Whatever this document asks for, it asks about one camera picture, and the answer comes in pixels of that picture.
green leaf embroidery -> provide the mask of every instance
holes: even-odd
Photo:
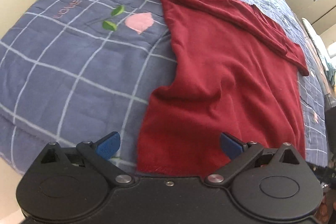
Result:
[[[120,15],[125,10],[124,5],[119,5],[111,12],[111,16]]]
[[[113,22],[110,22],[110,21],[104,21],[103,22],[103,28],[105,30],[110,30],[110,31],[116,31],[117,30],[117,25],[114,24]]]

pink flower embroidery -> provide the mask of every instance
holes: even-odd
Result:
[[[125,20],[125,25],[141,34],[154,24],[151,13],[134,14]]]
[[[319,118],[318,118],[316,112],[314,112],[314,122],[315,122],[315,123],[318,123],[318,122],[319,122]]]

red t-shirt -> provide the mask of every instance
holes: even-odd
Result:
[[[299,45],[255,5],[239,0],[161,0],[177,70],[151,94],[138,139],[138,170],[208,175],[229,162],[221,132],[305,157]]]

bed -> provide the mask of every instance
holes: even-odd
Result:
[[[324,95],[301,27],[285,0],[242,1],[302,47],[306,160],[326,165]],[[24,173],[49,141],[71,147],[118,131],[111,161],[134,172],[149,95],[172,83],[176,65],[159,0],[38,0],[0,41],[1,157]]]

pillow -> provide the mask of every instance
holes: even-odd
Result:
[[[324,45],[321,37],[316,33],[316,31],[314,30],[313,26],[309,23],[309,21],[305,18],[302,18],[302,23],[316,48],[317,54],[323,65],[325,75],[329,80],[329,82],[331,83],[332,87],[334,87],[336,67],[332,63],[327,48]]]
[[[328,54],[329,54],[330,58],[333,60],[333,58],[336,56],[336,42],[329,45]]]

